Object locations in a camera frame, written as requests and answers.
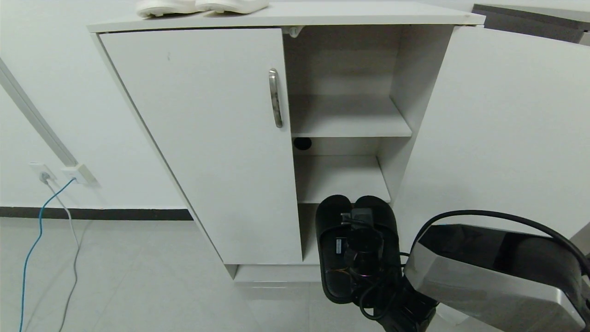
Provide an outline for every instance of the wall trim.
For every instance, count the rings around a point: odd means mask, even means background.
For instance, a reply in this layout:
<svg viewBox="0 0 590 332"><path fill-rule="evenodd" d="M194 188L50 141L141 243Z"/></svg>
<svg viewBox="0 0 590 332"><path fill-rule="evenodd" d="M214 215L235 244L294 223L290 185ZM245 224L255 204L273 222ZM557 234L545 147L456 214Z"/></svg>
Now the wall trim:
<svg viewBox="0 0 590 332"><path fill-rule="evenodd" d="M0 207L0 217L37 218L40 207ZM76 220L193 220L187 209L70 209ZM46 207L43 219L67 219L64 209Z"/></svg>

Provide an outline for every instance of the gray floor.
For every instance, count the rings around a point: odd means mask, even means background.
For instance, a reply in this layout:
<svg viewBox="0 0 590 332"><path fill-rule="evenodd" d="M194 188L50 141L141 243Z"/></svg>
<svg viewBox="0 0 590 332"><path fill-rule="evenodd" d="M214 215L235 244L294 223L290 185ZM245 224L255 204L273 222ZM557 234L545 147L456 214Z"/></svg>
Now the gray floor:
<svg viewBox="0 0 590 332"><path fill-rule="evenodd" d="M29 261L27 332L57 331L73 283L67 221L46 220ZM0 330L18 331L22 264L34 219L0 218ZM193 222L75 221L78 285L64 331L383 331L354 305L328 301L320 284L237 285ZM496 331L440 317L428 332Z"/></svg>

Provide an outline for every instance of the shelf hole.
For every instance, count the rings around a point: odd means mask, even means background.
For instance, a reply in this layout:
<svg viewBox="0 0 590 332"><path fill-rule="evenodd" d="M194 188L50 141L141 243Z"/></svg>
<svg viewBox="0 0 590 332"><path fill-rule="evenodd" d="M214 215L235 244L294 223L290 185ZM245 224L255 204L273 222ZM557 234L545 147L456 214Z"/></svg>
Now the shelf hole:
<svg viewBox="0 0 590 332"><path fill-rule="evenodd" d="M295 149L305 151L312 147L312 139L309 137L297 137L293 140Z"/></svg>

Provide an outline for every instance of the cabinet door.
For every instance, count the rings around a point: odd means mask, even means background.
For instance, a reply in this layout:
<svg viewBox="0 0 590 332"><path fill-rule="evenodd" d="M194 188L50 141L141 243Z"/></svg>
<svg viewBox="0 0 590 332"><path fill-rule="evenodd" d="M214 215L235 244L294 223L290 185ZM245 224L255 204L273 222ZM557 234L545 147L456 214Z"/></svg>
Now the cabinet door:
<svg viewBox="0 0 590 332"><path fill-rule="evenodd" d="M402 248L458 209L517 214L571 237L590 221L589 203L590 48L455 28L394 202ZM442 222L537 233L483 217Z"/></svg>
<svg viewBox="0 0 590 332"><path fill-rule="evenodd" d="M281 30L100 38L224 263L301 262ZM278 71L282 128L270 69Z"/></svg>

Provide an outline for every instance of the power outlet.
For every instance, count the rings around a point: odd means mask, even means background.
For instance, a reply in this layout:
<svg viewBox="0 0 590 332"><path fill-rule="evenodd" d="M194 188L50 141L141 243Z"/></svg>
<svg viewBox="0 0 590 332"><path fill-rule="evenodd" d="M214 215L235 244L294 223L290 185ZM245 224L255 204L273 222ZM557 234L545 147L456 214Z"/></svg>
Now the power outlet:
<svg viewBox="0 0 590 332"><path fill-rule="evenodd" d="M64 173L68 181L75 178L76 180L74 183L93 184L96 182L96 179L84 164L78 164L74 167L64 167L61 171Z"/></svg>
<svg viewBox="0 0 590 332"><path fill-rule="evenodd" d="M49 178L47 180L56 180L55 175L51 172L51 170L45 165L40 162L29 162L29 166L35 172L38 179L41 179L41 173L49 174Z"/></svg>

